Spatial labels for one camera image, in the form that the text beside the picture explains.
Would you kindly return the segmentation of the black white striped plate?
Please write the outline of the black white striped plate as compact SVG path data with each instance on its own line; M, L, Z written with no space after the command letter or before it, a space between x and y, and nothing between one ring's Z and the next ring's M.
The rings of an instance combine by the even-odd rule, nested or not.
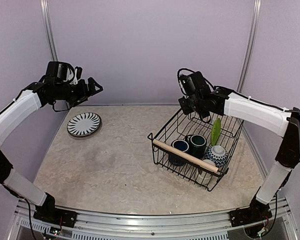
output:
M72 117L67 123L67 132L75 135L85 135L94 132L102 124L101 117L94 112L83 112Z

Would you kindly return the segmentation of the green leaf shaped plate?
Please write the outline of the green leaf shaped plate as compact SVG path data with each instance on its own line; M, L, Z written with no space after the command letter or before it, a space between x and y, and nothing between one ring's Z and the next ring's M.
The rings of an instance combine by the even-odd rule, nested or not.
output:
M217 118L213 123L211 134L210 134L210 143L212 146L217 145L220 135L221 135L221 119Z

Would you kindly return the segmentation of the grey reindeer plate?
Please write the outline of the grey reindeer plate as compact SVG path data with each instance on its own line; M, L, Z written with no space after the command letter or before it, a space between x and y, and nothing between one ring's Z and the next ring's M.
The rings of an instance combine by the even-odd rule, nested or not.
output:
M84 138L90 138L90 137L96 135L99 131L100 131L100 130L97 129L97 130L95 130L95 131L93 131L93 132L91 132L91 133L88 133L88 134L81 134L81 135L80 135L80 134L72 134L72 133L70 133L69 131L68 131L67 133L68 133L68 135L69 135L70 137L72 137L72 138L76 138L76 139L84 139Z

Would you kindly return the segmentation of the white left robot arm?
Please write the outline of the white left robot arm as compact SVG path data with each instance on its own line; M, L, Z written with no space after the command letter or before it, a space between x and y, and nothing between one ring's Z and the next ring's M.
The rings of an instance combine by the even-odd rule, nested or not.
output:
M33 82L21 90L19 96L0 112L0 184L41 207L40 214L51 223L60 218L59 209L51 203L45 203L49 199L47 193L14 169L3 151L3 146L32 114L45 105L66 101L73 108L102 91L103 87L92 77L88 80L81 79L77 84Z

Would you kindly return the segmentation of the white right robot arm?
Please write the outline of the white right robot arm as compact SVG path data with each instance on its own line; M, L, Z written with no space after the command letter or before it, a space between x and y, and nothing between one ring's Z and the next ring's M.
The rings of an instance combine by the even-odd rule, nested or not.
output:
M183 97L179 104L184 114L197 112L203 117L209 113L229 116L263 127L282 138L279 150L262 186L255 195L258 201L246 210L246 218L256 222L265 212L267 205L292 169L300 163L300 110L280 108L258 101L226 88L209 86L200 90L193 87L182 88Z

